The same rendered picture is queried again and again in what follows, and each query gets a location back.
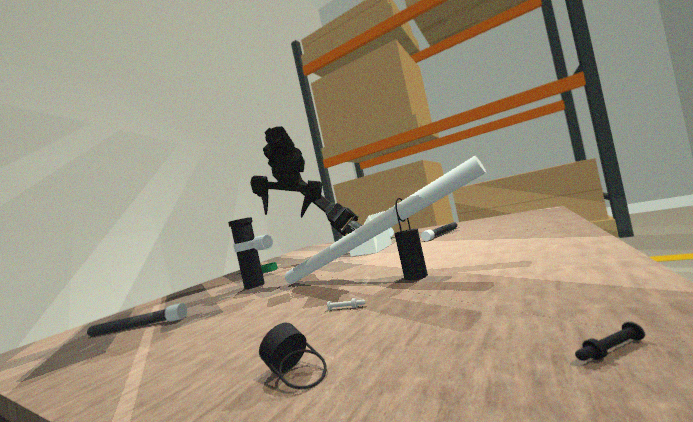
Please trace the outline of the green ring clamp with two tabs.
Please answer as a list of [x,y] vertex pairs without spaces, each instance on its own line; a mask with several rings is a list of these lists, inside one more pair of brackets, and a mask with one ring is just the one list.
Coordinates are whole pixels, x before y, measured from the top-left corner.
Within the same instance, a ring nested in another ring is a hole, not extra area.
[[262,273],[267,273],[267,272],[271,272],[271,271],[278,269],[276,262],[261,265],[261,268],[262,268]]

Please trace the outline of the pale grey cup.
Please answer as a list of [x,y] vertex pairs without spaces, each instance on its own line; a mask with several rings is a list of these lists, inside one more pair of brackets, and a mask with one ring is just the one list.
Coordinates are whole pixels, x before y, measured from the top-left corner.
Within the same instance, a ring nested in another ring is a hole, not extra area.
[[257,236],[251,241],[233,244],[235,252],[245,251],[255,248],[256,250],[270,249],[273,239],[270,235]]

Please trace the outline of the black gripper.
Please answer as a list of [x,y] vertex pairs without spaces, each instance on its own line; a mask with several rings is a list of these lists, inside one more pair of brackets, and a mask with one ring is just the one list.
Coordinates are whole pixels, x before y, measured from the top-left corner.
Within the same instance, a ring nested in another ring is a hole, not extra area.
[[264,212],[267,215],[268,211],[268,190],[285,190],[285,191],[296,191],[305,192],[305,197],[301,210],[301,218],[306,212],[308,206],[312,201],[316,199],[321,199],[322,193],[322,183],[320,181],[310,181],[308,180],[308,185],[299,185],[299,179],[291,174],[283,174],[278,176],[277,182],[268,182],[267,176],[256,176],[251,178],[251,188],[253,193],[262,198]]

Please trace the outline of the black post with cap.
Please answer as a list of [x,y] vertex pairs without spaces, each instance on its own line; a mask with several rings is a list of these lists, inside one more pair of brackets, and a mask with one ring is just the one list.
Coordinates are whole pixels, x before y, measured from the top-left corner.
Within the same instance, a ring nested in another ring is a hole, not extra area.
[[[253,240],[252,217],[228,222],[231,227],[234,244]],[[251,289],[265,284],[258,255],[255,248],[236,252],[243,280],[244,289]]]

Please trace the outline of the black bolt with nut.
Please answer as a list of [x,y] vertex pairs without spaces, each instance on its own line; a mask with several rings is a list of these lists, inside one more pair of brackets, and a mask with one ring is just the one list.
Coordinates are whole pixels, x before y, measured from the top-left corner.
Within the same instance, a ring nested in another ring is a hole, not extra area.
[[575,356],[580,360],[588,358],[602,359],[607,356],[610,349],[629,339],[641,340],[645,336],[645,330],[637,323],[631,321],[622,325],[619,330],[600,340],[589,339],[582,344],[582,349],[575,352]]

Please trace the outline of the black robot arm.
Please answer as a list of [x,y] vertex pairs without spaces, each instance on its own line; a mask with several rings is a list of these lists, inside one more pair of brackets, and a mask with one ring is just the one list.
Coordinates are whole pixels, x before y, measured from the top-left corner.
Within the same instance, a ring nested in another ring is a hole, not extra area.
[[[300,172],[304,172],[305,165],[302,152],[294,147],[295,145],[285,129],[278,126],[272,129],[268,128],[264,133],[268,144],[263,148],[263,151],[269,159],[268,164],[271,166],[273,177],[278,181],[278,176],[281,173],[291,174],[299,179],[299,185],[308,185],[299,175]],[[357,222],[358,216],[339,203],[331,203],[322,195],[321,199],[312,202],[326,213],[330,224],[343,236],[362,226]],[[349,221],[351,217],[352,219]],[[348,224],[344,227],[347,222]],[[342,228],[343,230],[341,230]]]

